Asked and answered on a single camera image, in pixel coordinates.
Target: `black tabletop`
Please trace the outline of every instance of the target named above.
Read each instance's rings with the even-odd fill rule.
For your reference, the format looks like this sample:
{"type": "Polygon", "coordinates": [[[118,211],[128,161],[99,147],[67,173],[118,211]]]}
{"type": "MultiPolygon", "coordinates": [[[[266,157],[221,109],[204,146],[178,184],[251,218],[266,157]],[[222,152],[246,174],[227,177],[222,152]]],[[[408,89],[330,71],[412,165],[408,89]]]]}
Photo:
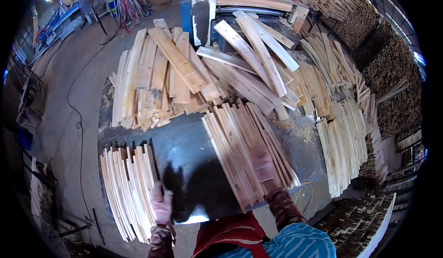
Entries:
{"type": "MultiPolygon", "coordinates": [[[[112,212],[103,185],[100,155],[110,146],[135,148],[150,143],[156,160],[157,172],[165,189],[174,192],[173,218],[175,223],[203,222],[209,219],[241,213],[228,180],[202,124],[203,114],[182,115],[170,124],[149,129],[112,127],[114,87],[107,78],[103,88],[98,122],[98,167],[103,199],[108,216],[112,212]]],[[[313,182],[326,173],[315,122],[290,111],[291,128],[277,128],[270,124],[292,163],[301,182],[313,182]]],[[[294,187],[295,192],[301,187],[294,187]]],[[[248,210],[266,205],[256,203],[248,210]]]]}

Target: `hand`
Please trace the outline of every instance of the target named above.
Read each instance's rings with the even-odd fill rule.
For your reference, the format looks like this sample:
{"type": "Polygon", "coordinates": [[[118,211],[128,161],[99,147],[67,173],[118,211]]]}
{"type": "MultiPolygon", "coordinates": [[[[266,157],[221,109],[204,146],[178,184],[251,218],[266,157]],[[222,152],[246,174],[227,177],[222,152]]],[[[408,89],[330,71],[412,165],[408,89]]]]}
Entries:
{"type": "Polygon", "coordinates": [[[251,151],[252,167],[258,182],[263,183],[274,179],[272,172],[272,157],[264,145],[260,145],[251,151]]]}
{"type": "Polygon", "coordinates": [[[156,223],[168,225],[171,222],[172,214],[172,191],[165,191],[162,196],[162,184],[156,182],[154,191],[152,192],[152,207],[156,214],[156,223]]]}

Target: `blue striped shirt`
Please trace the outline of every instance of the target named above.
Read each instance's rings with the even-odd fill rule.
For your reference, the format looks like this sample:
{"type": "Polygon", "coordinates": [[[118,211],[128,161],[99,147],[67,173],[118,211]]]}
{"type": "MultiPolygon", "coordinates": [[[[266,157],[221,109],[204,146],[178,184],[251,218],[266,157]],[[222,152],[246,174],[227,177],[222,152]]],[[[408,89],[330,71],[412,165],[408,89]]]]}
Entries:
{"type": "MultiPolygon", "coordinates": [[[[336,258],[335,246],[329,236],[303,222],[292,223],[268,243],[263,249],[269,258],[336,258]]],[[[252,258],[251,251],[237,247],[213,258],[252,258]]]]}

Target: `concrete floor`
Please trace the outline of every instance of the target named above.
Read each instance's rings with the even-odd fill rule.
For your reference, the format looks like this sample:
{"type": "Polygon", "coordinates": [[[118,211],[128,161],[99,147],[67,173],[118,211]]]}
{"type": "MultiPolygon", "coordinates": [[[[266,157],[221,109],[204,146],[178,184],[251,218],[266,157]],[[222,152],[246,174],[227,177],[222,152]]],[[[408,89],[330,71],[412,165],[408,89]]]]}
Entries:
{"type": "MultiPolygon", "coordinates": [[[[153,0],[155,4],[165,0],[153,0]]],[[[98,221],[106,240],[105,249],[125,257],[146,257],[148,244],[138,241],[124,242],[114,222],[108,220],[99,181],[97,135],[100,101],[104,80],[117,72],[119,57],[122,51],[130,49],[138,30],[153,28],[152,20],[164,18],[170,28],[181,26],[178,0],[162,11],[155,11],[143,22],[131,29],[130,34],[120,32],[106,46],[100,46],[103,31],[97,23],[77,29],[62,43],[53,59],[49,62],[43,81],[48,86],[47,103],[44,120],[37,130],[37,140],[33,145],[32,155],[41,162],[51,162],[52,170],[58,179],[58,204],[60,215],[75,223],[84,224],[88,216],[80,188],[80,162],[82,161],[82,187],[84,197],[92,214],[96,209],[98,221]],[[81,151],[81,130],[76,128],[79,115],[68,106],[67,97],[70,86],[72,90],[69,102],[82,116],[84,132],[83,156],[81,151]]],[[[115,28],[110,16],[102,18],[106,30],[115,28]]],[[[314,183],[294,193],[296,204],[305,211],[306,218],[312,217],[330,201],[326,175],[314,183]]],[[[264,206],[254,211],[258,221],[270,238],[277,235],[275,220],[264,206]]],[[[177,225],[177,244],[174,247],[175,257],[192,255],[199,224],[177,225]]],[[[96,228],[82,233],[85,242],[102,246],[96,228]]]]}

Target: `sleeve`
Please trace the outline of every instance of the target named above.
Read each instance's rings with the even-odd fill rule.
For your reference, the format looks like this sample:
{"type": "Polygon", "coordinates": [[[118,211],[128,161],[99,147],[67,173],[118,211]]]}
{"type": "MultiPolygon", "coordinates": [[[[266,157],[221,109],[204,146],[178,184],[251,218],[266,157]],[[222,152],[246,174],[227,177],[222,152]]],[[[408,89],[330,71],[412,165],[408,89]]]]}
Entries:
{"type": "Polygon", "coordinates": [[[151,228],[147,258],[174,258],[171,231],[165,225],[156,225],[151,228]]]}
{"type": "Polygon", "coordinates": [[[304,222],[307,224],[306,218],[292,202],[287,189],[275,189],[265,195],[265,200],[269,203],[269,209],[275,217],[279,232],[291,223],[304,222]]]}

